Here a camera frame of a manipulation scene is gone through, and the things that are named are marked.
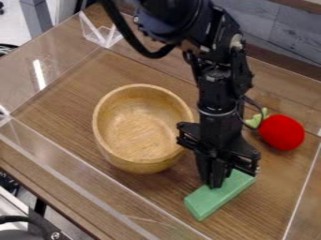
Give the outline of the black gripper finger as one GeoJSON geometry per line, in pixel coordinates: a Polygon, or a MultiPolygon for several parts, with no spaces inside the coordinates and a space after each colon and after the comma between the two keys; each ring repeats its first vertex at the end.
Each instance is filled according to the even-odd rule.
{"type": "Polygon", "coordinates": [[[211,181],[212,158],[199,151],[196,151],[193,155],[195,155],[196,169],[197,169],[200,181],[203,184],[205,184],[211,188],[212,187],[212,181],[211,181]]]}
{"type": "Polygon", "coordinates": [[[211,170],[212,170],[212,186],[215,188],[220,188],[224,179],[229,177],[231,167],[232,164],[229,161],[225,161],[219,157],[213,160],[211,164],[211,170]]]}

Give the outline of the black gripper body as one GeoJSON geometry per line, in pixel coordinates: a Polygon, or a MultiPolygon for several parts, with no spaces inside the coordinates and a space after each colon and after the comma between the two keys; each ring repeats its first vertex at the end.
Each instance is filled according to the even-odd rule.
{"type": "Polygon", "coordinates": [[[199,122],[179,122],[176,124],[176,143],[212,158],[229,161],[231,171],[237,170],[248,176],[256,175],[260,154],[241,137],[244,124],[240,118],[243,109],[232,108],[228,112],[199,112],[199,122]]]}

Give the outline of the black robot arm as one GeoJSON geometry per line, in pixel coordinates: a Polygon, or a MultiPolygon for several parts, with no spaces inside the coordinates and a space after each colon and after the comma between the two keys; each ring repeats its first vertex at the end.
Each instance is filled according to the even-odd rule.
{"type": "Polygon", "coordinates": [[[254,176],[260,154],[241,137],[252,73],[237,22],[211,0],[129,0],[137,30],[163,43],[151,52],[132,33],[114,0],[100,1],[117,31],[141,55],[157,59],[173,48],[181,50],[199,90],[199,121],[176,124],[176,143],[193,152],[201,182],[220,188],[233,170],[254,176]]]}

